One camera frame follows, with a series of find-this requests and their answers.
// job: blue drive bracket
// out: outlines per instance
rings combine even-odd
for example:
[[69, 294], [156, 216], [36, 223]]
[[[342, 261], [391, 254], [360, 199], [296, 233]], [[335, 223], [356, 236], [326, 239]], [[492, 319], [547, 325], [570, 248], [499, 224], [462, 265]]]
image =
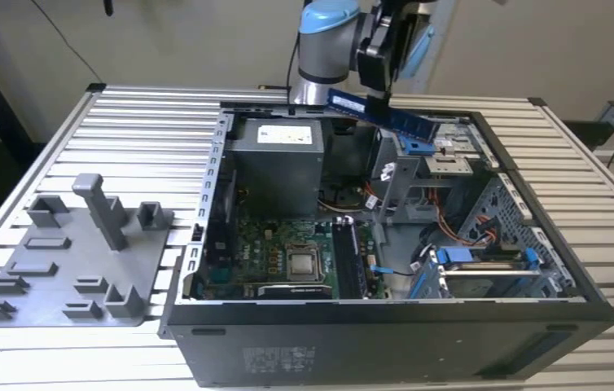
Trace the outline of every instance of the blue drive bracket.
[[436, 260], [440, 265], [446, 263], [467, 263], [475, 261], [471, 249], [467, 247], [442, 247], [436, 251]]
[[366, 113], [366, 102], [366, 99], [356, 95], [334, 88], [328, 90], [326, 107], [362, 121], [372, 123], [407, 138], [416, 139], [423, 143], [432, 142], [440, 126], [438, 122], [430, 121], [399, 108], [388, 108], [387, 117], [372, 116]]
[[400, 146], [403, 147], [403, 152], [408, 156], [432, 156], [436, 152], [435, 144], [422, 143], [415, 138], [406, 136], [398, 136], [400, 141]]

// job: blue ram module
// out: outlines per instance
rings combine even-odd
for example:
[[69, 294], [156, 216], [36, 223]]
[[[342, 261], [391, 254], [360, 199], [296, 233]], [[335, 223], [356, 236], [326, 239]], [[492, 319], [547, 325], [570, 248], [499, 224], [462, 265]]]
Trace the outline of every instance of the blue ram module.
[[439, 130], [438, 122], [430, 121], [398, 108], [388, 109], [388, 118], [372, 116], [364, 111], [366, 102], [364, 98], [331, 88], [326, 106], [408, 138], [415, 138], [424, 143], [432, 142]]

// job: green circuit board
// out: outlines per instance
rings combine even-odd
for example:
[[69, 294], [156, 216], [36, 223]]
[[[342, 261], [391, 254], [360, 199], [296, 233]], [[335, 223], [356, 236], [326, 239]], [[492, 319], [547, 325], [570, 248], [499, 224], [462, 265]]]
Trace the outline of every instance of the green circuit board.
[[[366, 261], [366, 257], [375, 254], [367, 223], [359, 225], [358, 234], [359, 250]], [[295, 276], [290, 276], [290, 252], [318, 254], [319, 267], [312, 279], [295, 281]], [[368, 277], [371, 298], [380, 298], [383, 279], [371, 274]], [[334, 299], [339, 298], [330, 222], [239, 220], [233, 267], [211, 270], [207, 299], [251, 300], [256, 298], [259, 286], [276, 283], [327, 285], [332, 288]]]

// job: aluminum extrusion table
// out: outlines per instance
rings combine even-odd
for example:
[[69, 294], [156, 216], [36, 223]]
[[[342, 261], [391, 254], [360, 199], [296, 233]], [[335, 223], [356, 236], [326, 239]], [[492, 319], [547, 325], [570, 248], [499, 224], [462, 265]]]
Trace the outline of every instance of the aluminum extrusion table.
[[[0, 267], [27, 232], [36, 194], [67, 206], [81, 172], [105, 177], [125, 207], [159, 201], [176, 213], [140, 327], [0, 329], [0, 390], [196, 389], [172, 340], [156, 335], [171, 268], [189, 241], [219, 101], [283, 102], [283, 91], [108, 86], [87, 92], [0, 208]], [[399, 108], [480, 111], [576, 256], [614, 306], [614, 176], [547, 107], [527, 99], [403, 95]], [[614, 389], [614, 327], [526, 383], [391, 384], [352, 389]]]

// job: white wall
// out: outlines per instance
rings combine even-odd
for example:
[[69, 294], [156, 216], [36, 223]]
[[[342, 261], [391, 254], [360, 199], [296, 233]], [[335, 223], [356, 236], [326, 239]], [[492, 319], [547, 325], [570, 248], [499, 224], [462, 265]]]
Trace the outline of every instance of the white wall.
[[[284, 84], [302, 0], [37, 0], [107, 83]], [[87, 67], [29, 0], [0, 0], [0, 88], [31, 134], [55, 133]]]
[[427, 91], [539, 96], [593, 120], [614, 100], [614, 0], [459, 0]]

